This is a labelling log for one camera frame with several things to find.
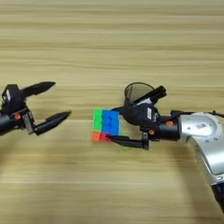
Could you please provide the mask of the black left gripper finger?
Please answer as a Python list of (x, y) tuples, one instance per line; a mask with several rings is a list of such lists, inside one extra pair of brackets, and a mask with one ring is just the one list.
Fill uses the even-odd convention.
[(24, 97), (39, 95), (55, 85), (54, 81), (43, 81), (22, 89)]
[(57, 113), (55, 115), (52, 115), (46, 118), (44, 122), (35, 126), (34, 133), (37, 136), (39, 136), (46, 133), (49, 130), (56, 128), (63, 121), (65, 121), (70, 116), (70, 114), (71, 114), (70, 111), (66, 111), (66, 112)]

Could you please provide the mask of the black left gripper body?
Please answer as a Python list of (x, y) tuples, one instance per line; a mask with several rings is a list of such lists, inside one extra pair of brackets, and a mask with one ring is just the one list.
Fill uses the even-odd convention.
[(21, 109), (11, 114), (6, 114), (0, 109), (0, 136), (13, 130), (27, 130), (28, 134), (35, 132), (35, 121), (28, 108)]

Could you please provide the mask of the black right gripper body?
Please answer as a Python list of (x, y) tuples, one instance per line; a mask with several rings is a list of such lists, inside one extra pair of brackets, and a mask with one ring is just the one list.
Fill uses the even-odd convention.
[(160, 140), (179, 140), (179, 119), (170, 118), (169, 116), (162, 116), (160, 123), (152, 124), (149, 127), (141, 127), (142, 134), (142, 148), (149, 149), (149, 141), (159, 142)]

